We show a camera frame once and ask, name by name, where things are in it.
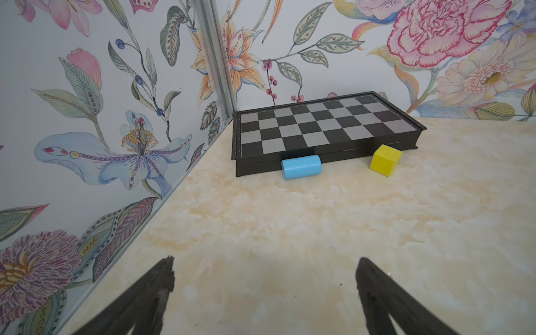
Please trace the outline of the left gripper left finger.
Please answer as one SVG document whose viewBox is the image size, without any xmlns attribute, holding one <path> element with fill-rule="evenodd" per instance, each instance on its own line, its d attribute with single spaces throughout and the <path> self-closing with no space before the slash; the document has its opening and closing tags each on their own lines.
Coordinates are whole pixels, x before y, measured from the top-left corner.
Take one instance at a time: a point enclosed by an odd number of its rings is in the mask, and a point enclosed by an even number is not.
<svg viewBox="0 0 536 335">
<path fill-rule="evenodd" d="M 170 293 L 174 258 L 156 263 L 76 334 L 160 334 Z"/>
</svg>

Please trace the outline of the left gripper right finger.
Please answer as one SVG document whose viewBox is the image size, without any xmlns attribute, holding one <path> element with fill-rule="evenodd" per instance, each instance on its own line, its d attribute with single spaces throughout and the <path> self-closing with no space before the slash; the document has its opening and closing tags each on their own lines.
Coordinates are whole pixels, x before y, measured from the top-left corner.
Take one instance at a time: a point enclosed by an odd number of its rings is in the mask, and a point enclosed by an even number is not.
<svg viewBox="0 0 536 335">
<path fill-rule="evenodd" d="M 456 334 L 370 259 L 360 259 L 355 279 L 368 333 L 396 334 L 395 322 L 405 334 Z"/>
</svg>

